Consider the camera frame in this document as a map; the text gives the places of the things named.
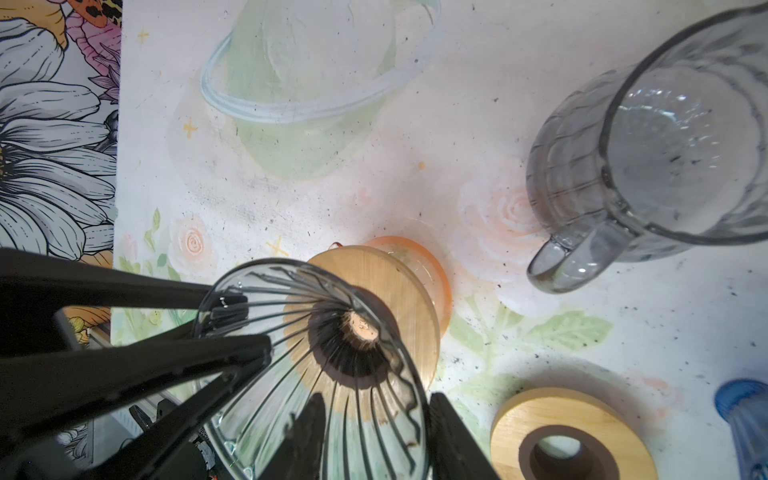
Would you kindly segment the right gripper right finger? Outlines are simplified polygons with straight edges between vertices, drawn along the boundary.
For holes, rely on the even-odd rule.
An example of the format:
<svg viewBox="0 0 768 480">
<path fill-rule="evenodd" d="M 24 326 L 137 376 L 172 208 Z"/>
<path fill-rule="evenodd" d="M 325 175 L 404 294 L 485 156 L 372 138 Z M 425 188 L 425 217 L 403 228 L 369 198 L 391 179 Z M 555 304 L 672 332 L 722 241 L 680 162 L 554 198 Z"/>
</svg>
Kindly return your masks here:
<svg viewBox="0 0 768 480">
<path fill-rule="evenodd" d="M 491 463 L 443 393 L 433 393 L 430 397 L 428 449 L 433 479 L 499 480 Z"/>
</svg>

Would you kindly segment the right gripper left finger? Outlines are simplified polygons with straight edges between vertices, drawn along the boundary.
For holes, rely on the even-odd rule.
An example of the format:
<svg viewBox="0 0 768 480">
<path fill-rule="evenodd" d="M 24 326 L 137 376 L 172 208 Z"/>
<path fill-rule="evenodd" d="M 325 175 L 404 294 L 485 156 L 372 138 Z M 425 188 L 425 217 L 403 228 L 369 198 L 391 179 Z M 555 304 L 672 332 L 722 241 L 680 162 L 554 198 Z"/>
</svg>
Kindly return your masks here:
<svg viewBox="0 0 768 480">
<path fill-rule="evenodd" d="M 312 394 L 301 413 L 291 416 L 284 439 L 260 479 L 319 479 L 325 427 L 324 398 Z"/>
</svg>

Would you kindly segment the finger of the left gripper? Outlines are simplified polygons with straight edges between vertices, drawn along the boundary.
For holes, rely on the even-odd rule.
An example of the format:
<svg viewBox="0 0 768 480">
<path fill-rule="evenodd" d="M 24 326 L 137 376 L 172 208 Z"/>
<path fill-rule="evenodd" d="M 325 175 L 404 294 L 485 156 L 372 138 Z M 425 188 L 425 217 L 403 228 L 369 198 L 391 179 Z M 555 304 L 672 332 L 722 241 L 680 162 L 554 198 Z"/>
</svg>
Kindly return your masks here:
<svg viewBox="0 0 768 480">
<path fill-rule="evenodd" d="M 264 369 L 255 360 L 227 370 L 160 420 L 137 440 L 81 479 L 150 479 L 188 443 L 201 425 L 221 410 Z"/>
<path fill-rule="evenodd" d="M 171 386 L 212 376 L 194 419 L 210 417 L 270 361 L 265 335 L 142 341 L 1 362 L 1 441 L 26 444 Z"/>
</svg>

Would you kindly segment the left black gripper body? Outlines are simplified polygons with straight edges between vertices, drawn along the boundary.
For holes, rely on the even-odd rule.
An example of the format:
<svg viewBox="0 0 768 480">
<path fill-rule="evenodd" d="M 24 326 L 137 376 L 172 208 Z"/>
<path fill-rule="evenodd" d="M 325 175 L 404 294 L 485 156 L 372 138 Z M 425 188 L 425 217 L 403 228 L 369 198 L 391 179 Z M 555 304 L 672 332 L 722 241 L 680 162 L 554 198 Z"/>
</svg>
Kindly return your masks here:
<svg viewBox="0 0 768 480">
<path fill-rule="evenodd" d="M 73 333 L 66 327 L 67 307 L 194 309 L 207 292 L 208 287 L 202 284 L 159 280 L 3 249 L 1 362 L 6 358 L 85 350 L 77 347 Z M 191 339 L 191 331 L 179 327 L 150 341 L 185 339 Z M 81 479 L 79 475 L 86 471 L 76 468 L 56 441 L 57 435 L 66 429 L 26 444 L 1 441 L 2 477 Z M 150 479 L 165 472 L 185 445 Z"/>
</svg>

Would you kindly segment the clear grey glass dripper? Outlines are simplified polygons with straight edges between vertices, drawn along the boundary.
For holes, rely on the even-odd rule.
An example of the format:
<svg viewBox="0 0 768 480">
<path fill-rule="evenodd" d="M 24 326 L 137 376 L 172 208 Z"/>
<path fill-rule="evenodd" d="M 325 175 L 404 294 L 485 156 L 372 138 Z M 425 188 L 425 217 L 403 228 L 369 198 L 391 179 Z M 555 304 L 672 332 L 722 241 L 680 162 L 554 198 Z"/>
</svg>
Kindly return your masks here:
<svg viewBox="0 0 768 480">
<path fill-rule="evenodd" d="M 257 260 L 214 284 L 193 331 L 271 343 L 267 366 L 205 426 L 231 477 L 266 478 L 313 397 L 325 409 L 319 478 L 427 477 L 423 383 L 380 295 L 305 262 Z"/>
</svg>

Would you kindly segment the orange glass carafe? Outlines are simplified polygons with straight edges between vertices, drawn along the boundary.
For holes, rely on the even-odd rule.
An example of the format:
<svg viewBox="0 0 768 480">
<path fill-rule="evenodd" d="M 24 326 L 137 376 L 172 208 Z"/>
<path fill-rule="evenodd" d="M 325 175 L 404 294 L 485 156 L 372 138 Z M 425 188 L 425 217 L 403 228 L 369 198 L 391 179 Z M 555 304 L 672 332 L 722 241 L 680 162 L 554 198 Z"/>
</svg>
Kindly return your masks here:
<svg viewBox="0 0 768 480">
<path fill-rule="evenodd" d="M 420 243 L 402 236 L 380 236 L 364 243 L 406 265 L 426 289 L 438 317 L 440 336 L 450 325 L 453 294 L 450 280 L 440 261 Z"/>
</svg>

